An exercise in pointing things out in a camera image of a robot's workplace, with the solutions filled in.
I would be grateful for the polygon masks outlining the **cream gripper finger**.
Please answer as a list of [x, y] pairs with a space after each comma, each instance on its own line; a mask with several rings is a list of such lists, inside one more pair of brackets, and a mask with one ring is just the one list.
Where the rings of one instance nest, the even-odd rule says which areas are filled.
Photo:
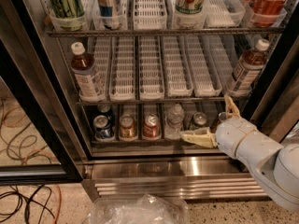
[[225, 101], [225, 113], [228, 119], [230, 118], [240, 118], [240, 111], [236, 106], [235, 102], [233, 101], [232, 97], [228, 94], [224, 95]]
[[215, 134], [208, 127], [183, 131], [179, 135], [183, 141], [200, 147], [213, 148], [217, 146]]

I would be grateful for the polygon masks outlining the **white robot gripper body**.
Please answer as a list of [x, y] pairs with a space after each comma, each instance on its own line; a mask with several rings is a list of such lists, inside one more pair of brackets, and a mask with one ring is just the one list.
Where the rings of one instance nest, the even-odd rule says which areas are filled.
[[243, 118], [230, 118], [221, 123], [216, 130], [216, 141], [221, 152], [231, 158], [236, 157], [236, 150], [241, 141], [251, 132], [255, 125]]

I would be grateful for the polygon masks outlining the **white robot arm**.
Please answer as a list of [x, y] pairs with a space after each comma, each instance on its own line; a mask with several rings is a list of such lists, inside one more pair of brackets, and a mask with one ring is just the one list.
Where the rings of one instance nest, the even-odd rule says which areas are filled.
[[208, 127], [183, 131], [182, 140], [201, 147], [216, 147], [243, 163], [256, 183], [279, 206], [299, 211], [299, 145], [283, 146], [241, 117], [229, 95], [224, 96], [225, 111], [213, 133]]

